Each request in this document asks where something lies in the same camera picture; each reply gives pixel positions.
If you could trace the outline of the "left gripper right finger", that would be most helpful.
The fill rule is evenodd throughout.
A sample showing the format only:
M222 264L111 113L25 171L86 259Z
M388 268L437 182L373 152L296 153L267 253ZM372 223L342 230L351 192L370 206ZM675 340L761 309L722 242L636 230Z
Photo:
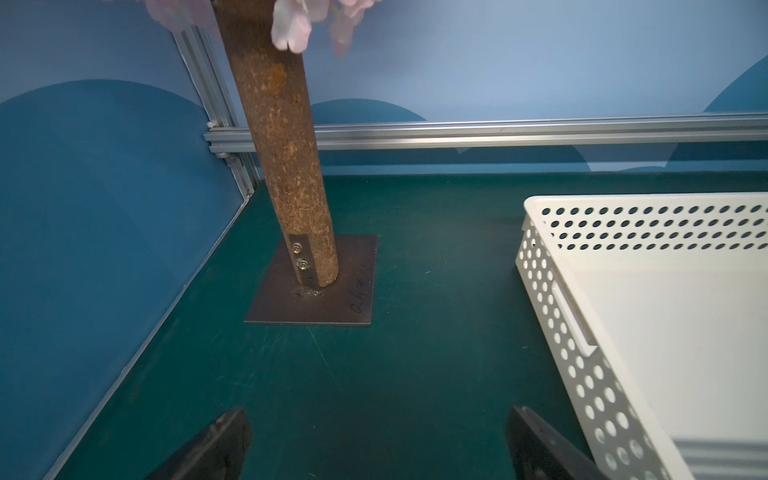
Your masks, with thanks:
M505 436L517 479L608 479L592 460L527 406L512 408Z

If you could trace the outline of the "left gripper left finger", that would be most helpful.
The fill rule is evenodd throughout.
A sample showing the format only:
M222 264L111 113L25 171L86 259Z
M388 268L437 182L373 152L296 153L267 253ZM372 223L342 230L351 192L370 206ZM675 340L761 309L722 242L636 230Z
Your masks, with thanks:
M232 479L241 476L252 441L252 426L242 407L219 415L146 479Z

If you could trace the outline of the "white perforated plastic basket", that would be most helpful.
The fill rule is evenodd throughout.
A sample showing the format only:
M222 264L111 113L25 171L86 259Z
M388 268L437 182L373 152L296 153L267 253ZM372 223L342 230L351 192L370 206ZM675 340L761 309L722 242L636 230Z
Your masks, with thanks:
M767 475L767 196L532 196L516 266L611 479Z

